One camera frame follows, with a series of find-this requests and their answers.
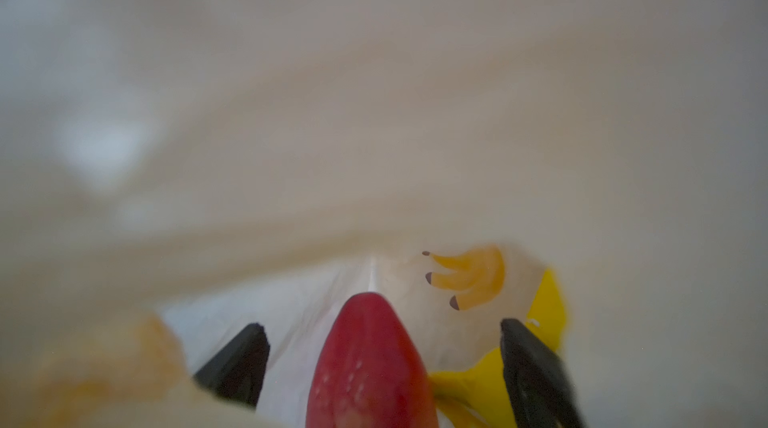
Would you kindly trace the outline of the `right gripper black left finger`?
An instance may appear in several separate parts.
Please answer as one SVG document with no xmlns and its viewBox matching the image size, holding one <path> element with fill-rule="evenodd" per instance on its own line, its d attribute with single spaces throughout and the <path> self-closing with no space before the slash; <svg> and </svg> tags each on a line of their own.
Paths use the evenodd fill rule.
<svg viewBox="0 0 768 428">
<path fill-rule="evenodd" d="M 269 354 L 264 327 L 250 323 L 204 364 L 193 379 L 220 399 L 256 407 Z"/>
</svg>

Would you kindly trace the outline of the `red fake strawberry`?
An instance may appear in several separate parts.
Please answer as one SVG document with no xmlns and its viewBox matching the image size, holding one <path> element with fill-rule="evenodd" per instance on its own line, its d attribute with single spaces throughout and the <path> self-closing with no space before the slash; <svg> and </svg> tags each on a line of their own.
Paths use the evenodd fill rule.
<svg viewBox="0 0 768 428">
<path fill-rule="evenodd" d="M 439 425 L 422 359 L 381 294 L 356 294 L 339 311 L 315 368 L 305 425 Z"/>
</svg>

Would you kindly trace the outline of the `yellow fake banana bunch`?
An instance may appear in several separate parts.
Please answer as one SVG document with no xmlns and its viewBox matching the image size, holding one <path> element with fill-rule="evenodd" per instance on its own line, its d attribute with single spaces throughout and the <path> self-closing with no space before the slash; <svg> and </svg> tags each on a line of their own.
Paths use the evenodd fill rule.
<svg viewBox="0 0 768 428">
<path fill-rule="evenodd" d="M 557 352 L 567 324 L 567 310 L 553 271 L 546 270 L 524 322 L 549 349 Z M 429 375 L 436 407 L 455 427 L 514 427 L 516 421 L 503 379 L 501 351 L 495 348 L 474 366 Z"/>
</svg>

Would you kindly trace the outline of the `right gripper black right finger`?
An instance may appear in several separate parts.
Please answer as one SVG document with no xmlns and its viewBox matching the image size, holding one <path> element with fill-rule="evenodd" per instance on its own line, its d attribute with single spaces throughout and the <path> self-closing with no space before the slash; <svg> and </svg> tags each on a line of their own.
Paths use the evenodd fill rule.
<svg viewBox="0 0 768 428">
<path fill-rule="evenodd" d="M 503 377 L 521 428 L 582 428 L 575 395 L 559 356 L 521 321 L 501 321 Z"/>
</svg>

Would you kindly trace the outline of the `beige plastic bag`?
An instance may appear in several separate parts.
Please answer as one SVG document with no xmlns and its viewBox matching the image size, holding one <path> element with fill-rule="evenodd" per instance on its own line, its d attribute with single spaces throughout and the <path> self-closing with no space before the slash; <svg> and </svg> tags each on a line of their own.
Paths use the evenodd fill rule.
<svg viewBox="0 0 768 428">
<path fill-rule="evenodd" d="M 5 427 L 299 425 L 351 294 L 455 370 L 547 265 L 589 426 L 766 425 L 767 0 L 1 0 Z"/>
</svg>

